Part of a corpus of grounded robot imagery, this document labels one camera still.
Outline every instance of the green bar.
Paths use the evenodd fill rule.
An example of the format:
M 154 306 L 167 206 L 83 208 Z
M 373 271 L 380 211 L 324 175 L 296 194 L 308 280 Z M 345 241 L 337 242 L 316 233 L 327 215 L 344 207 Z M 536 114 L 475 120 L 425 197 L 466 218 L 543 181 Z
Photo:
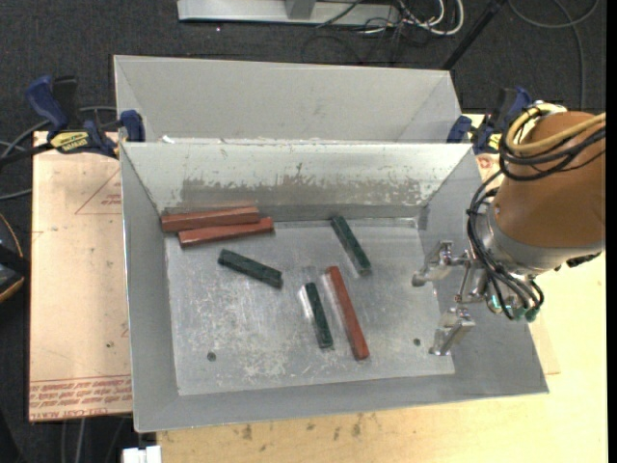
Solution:
M 256 260 L 245 258 L 235 252 L 223 249 L 219 255 L 219 264 L 226 266 L 239 273 L 246 274 L 261 282 L 280 288 L 282 286 L 282 273 L 272 267 L 268 267 Z
M 312 308 L 313 326 L 315 328 L 315 335 L 317 336 L 317 343 L 320 348 L 330 348 L 334 344 L 332 334 L 330 333 L 330 327 L 328 326 L 328 320 L 324 314 L 324 308 L 321 305 L 321 299 L 319 298 L 319 292 L 315 283 L 307 283 L 305 285 L 307 291 L 308 302 Z
M 330 220 L 338 240 L 347 252 L 349 259 L 354 264 L 356 271 L 361 275 L 370 273 L 370 261 L 360 246 L 360 242 L 349 228 L 347 221 L 342 216 L 335 216 Z

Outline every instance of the gray floor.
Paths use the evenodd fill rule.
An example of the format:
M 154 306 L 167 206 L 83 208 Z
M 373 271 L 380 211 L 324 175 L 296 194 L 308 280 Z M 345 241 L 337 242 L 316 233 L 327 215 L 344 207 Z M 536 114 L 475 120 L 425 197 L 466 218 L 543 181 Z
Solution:
M 409 30 L 398 41 L 391 31 L 369 38 L 335 26 L 179 23 L 176 1 L 0 0 L 0 140 L 10 141 L 40 120 L 24 92 L 44 73 L 76 75 L 82 105 L 113 105 L 114 54 L 440 68 L 491 0 L 463 0 L 466 23 L 455 37 L 429 40 Z M 569 20 L 551 0 L 514 1 L 533 19 L 552 24 Z M 586 15 L 596 1 L 558 0 L 571 19 Z M 599 0 L 576 27 L 550 29 L 523 21 L 506 5 L 452 73 L 464 111 L 484 112 L 495 106 L 499 88 L 514 86 L 570 109 L 603 111 L 606 0 Z M 28 162 L 8 167 L 0 174 L 0 197 L 30 183 Z M 30 204 L 29 197 L 0 201 L 0 213 L 14 226 L 27 255 Z M 21 461 L 60 461 L 63 426 L 30 425 L 25 419 L 28 300 L 24 290 L 0 306 L 0 460 L 13 462 L 21 453 Z M 136 441 L 126 421 L 86 424 L 88 461 L 104 461 L 117 427 L 117 445 Z M 74 422 L 65 427 L 67 458 L 74 457 L 79 430 Z

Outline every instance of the electrical cable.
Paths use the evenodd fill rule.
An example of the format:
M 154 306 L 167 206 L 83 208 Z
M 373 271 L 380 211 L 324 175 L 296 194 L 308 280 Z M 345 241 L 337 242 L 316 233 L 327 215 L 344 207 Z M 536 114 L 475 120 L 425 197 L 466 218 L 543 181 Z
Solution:
M 546 147 L 554 147 L 554 145 L 559 142 L 574 137 L 579 134 L 583 130 L 586 130 L 589 127 L 597 125 L 598 123 L 603 123 L 606 120 L 606 113 L 601 113 L 599 115 L 595 115 L 589 120 L 584 122 L 577 123 L 561 132 L 557 132 L 546 139 L 542 139 L 541 141 L 536 141 L 529 144 L 514 144 L 514 137 L 519 131 L 519 129 L 530 120 L 535 119 L 538 115 L 542 115 L 543 113 L 552 113 L 553 108 L 552 105 L 548 105 L 547 103 L 539 103 L 537 105 L 532 106 L 524 110 L 510 125 L 508 131 L 505 135 L 504 143 L 506 148 L 511 150 L 512 152 L 517 153 L 528 153 L 534 150 L 538 150 Z
M 75 463 L 79 463 L 81 461 L 81 449 L 84 444 L 84 433 L 86 429 L 86 418 L 81 420 L 79 424 L 79 436 L 77 438 L 77 450 L 75 451 Z
M 351 11 L 353 11 L 360 3 L 362 3 L 364 0 L 356 0 L 354 3 L 352 3 L 347 9 L 345 9 L 343 12 L 341 12 L 338 15 L 335 15 L 333 18 L 327 20 L 326 22 L 322 22 L 321 24 L 317 25 L 317 29 L 321 28 L 321 27 L 325 27 L 325 26 L 329 26 L 331 24 L 334 24 L 335 22 L 337 22 L 338 20 L 341 20 L 343 17 L 345 17 L 346 15 L 348 15 Z
M 570 25 L 570 24 L 575 23 L 575 21 L 572 19 L 572 17 L 570 16 L 570 13 L 564 7 L 564 5 L 561 2 L 559 2 L 559 0 L 551 0 L 551 1 L 559 8 L 559 10 L 568 19 L 569 25 L 563 26 L 563 27 L 571 27 L 572 31 L 575 34 L 575 38 L 577 40 L 578 61 L 579 61 L 579 68 L 580 68 L 580 100 L 578 102 L 578 105 L 581 110 L 584 110 L 585 108 L 585 75 L 586 74 L 585 74 L 585 57 L 584 57 L 584 51 L 582 48 L 582 39 L 580 38 L 580 33 L 578 32 L 578 28 L 576 27 L 576 25 Z M 519 15 L 519 17 L 522 18 L 523 21 L 528 22 L 531 25 L 537 26 L 536 22 L 530 21 L 530 19 L 527 19 L 524 16 Z
M 524 20 L 525 22 L 532 24 L 534 26 L 538 26 L 538 27 L 542 27 L 545 29 L 564 29 L 567 27 L 571 27 L 574 26 L 576 24 L 580 24 L 583 20 L 587 19 L 598 7 L 598 4 L 600 3 L 600 0 L 595 0 L 594 4 L 592 5 L 592 7 L 589 9 L 589 11 L 587 11 L 584 15 L 582 15 L 579 18 L 576 19 L 572 19 L 570 22 L 566 22 L 564 24 L 547 24 L 546 22 L 540 22 L 537 20 L 533 20 L 523 14 L 521 14 L 521 12 L 519 10 L 517 10 L 517 8 L 514 6 L 514 2 L 512 2 L 512 0 L 508 0 L 508 5 L 510 6 L 510 9 L 512 10 L 512 12 L 514 14 L 516 14 L 516 16 L 522 20 Z
M 501 137 L 498 148 L 499 168 L 507 177 L 517 181 L 538 180 L 556 173 L 583 168 L 604 153 L 604 149 L 602 149 L 590 159 L 582 161 L 575 166 L 570 166 L 585 149 L 605 138 L 606 113 L 601 113 L 584 122 L 572 125 L 540 141 L 522 145 L 521 138 L 526 125 L 529 122 L 535 121 L 539 116 L 550 114 L 553 111 L 554 105 L 547 103 L 533 105 L 525 109 L 511 123 L 506 135 Z M 588 129 L 594 130 L 581 141 L 566 147 L 567 144 L 571 144 L 575 136 L 582 134 Z M 547 169 L 537 167 L 537 165 L 552 162 L 554 164 Z M 533 169 L 535 173 L 531 175 L 515 174 L 510 170 L 510 166 L 527 166 Z
M 105 456 L 105 460 L 103 463 L 108 463 L 110 461 L 112 454 L 114 453 L 114 449 L 116 448 L 116 442 L 118 441 L 118 438 L 120 437 L 121 429 L 125 421 L 126 421 L 126 418 L 122 417 L 120 422 L 118 423 L 118 427 L 116 428 L 116 431 L 114 432 L 114 436 L 112 437 L 112 442 L 109 445 L 109 449 L 107 450 L 107 455 Z
M 503 268 L 502 264 L 497 262 L 493 258 L 491 253 L 486 250 L 486 248 L 484 247 L 484 243 L 482 242 L 481 238 L 477 233 L 476 218 L 478 214 L 480 214 L 478 212 L 478 209 L 481 205 L 483 205 L 486 199 L 494 195 L 494 191 L 486 192 L 486 188 L 491 182 L 493 182 L 493 180 L 495 180 L 500 175 L 501 170 L 488 177 L 480 185 L 480 187 L 476 190 L 475 194 L 471 198 L 471 203 L 468 209 L 469 218 L 467 224 L 467 231 L 469 243 L 471 244 L 473 253 L 476 255 L 484 269 L 487 271 L 487 278 L 496 291 L 497 299 L 499 300 L 504 314 L 509 319 L 515 319 L 516 317 L 514 317 L 506 307 L 500 289 L 496 283 L 497 281 L 504 283 L 507 287 L 512 289 L 516 293 L 516 295 L 524 301 L 525 308 L 527 308 L 530 303 L 533 303 L 533 308 L 538 309 L 542 304 L 543 295 L 540 295 L 540 297 L 538 297 L 536 285 L 533 284 L 532 281 L 530 281 L 530 287 L 524 281 L 519 280 L 518 278 L 515 278 L 511 274 L 507 273 Z
M 407 17 L 403 19 L 403 22 L 405 22 L 406 24 L 420 27 L 422 29 L 425 29 L 426 31 L 428 31 L 429 33 L 433 35 L 441 36 L 441 37 L 453 36 L 458 31 L 461 30 L 461 28 L 463 27 L 463 24 L 465 23 L 465 7 L 463 6 L 463 1 L 462 0 L 454 0 L 454 1 L 456 3 L 456 8 L 458 10 L 458 23 L 454 26 L 454 28 L 450 30 L 438 30 L 438 29 L 435 29 L 435 25 L 437 25 L 439 22 L 442 21 L 441 18 L 439 18 L 437 22 L 433 22 L 431 19 L 426 20 L 426 21 L 421 21 L 405 6 L 402 0 L 396 0 L 402 13 Z M 443 0 L 440 0 L 440 2 L 443 8 L 444 7 Z

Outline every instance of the metal stand base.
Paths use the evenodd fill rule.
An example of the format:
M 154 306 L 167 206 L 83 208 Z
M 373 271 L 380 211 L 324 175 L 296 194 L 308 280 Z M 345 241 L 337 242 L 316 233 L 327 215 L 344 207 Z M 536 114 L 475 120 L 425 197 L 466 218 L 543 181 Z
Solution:
M 341 14 L 351 4 L 315 2 L 309 17 L 290 18 L 285 0 L 178 0 L 180 21 L 241 21 L 281 24 L 322 24 Z M 384 20 L 396 20 L 398 11 L 390 5 L 360 4 L 335 24 L 358 26 L 384 25 Z

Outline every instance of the red bar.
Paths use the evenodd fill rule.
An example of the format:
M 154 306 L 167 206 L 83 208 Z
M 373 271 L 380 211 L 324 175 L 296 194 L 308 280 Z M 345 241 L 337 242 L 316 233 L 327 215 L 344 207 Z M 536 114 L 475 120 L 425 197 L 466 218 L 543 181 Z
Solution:
M 369 355 L 368 345 L 366 344 L 364 334 L 362 333 L 362 328 L 360 327 L 360 323 L 356 317 L 354 306 L 349 298 L 347 286 L 345 286 L 345 282 L 343 282 L 343 277 L 340 274 L 338 267 L 331 266 L 326 269 L 326 273 L 328 273 L 330 279 L 332 280 L 336 299 L 338 300 L 338 304 L 340 305 L 340 309 L 343 314 L 345 332 L 347 333 L 347 339 L 351 344 L 351 349 L 354 352 L 354 357 L 356 360 L 364 360 Z
M 161 216 L 163 232 L 181 232 L 195 228 L 220 227 L 258 223 L 259 210 L 254 207 L 234 207 L 215 211 L 188 212 Z
M 180 245 L 190 247 L 201 243 L 218 242 L 220 240 L 230 240 L 242 236 L 269 233 L 274 230 L 272 218 L 261 218 L 258 223 L 247 223 L 245 225 L 225 225 L 223 227 L 197 228 L 185 230 L 178 233 Z

